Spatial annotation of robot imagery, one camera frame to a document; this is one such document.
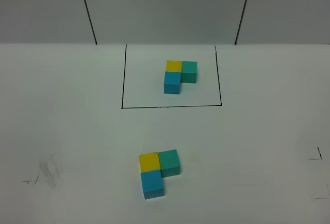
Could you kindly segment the template blue block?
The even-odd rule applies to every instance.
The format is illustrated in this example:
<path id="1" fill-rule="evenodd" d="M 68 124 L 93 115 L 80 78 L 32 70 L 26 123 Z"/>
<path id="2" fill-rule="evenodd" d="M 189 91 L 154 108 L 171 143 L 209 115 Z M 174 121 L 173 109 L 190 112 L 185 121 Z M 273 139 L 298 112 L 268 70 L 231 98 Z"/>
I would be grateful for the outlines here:
<path id="1" fill-rule="evenodd" d="M 165 94 L 180 94 L 180 72 L 165 72 L 163 90 Z"/>

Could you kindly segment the template green block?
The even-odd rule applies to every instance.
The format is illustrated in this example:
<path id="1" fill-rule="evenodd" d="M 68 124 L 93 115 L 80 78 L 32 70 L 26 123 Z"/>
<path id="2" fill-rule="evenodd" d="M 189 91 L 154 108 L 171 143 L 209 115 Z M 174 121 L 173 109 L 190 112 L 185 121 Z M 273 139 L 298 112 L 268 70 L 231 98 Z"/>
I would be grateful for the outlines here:
<path id="1" fill-rule="evenodd" d="M 181 82 L 182 83 L 196 83 L 197 81 L 197 62 L 182 61 L 181 66 Z"/>

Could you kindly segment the template yellow block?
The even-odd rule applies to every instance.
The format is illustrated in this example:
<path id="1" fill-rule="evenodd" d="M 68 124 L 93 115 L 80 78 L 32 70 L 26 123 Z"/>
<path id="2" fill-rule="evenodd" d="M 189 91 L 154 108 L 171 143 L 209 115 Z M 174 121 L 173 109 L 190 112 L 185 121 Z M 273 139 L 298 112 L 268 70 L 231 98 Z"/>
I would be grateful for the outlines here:
<path id="1" fill-rule="evenodd" d="M 182 70 L 182 61 L 177 60 L 167 60 L 166 63 L 166 72 L 181 72 Z"/>

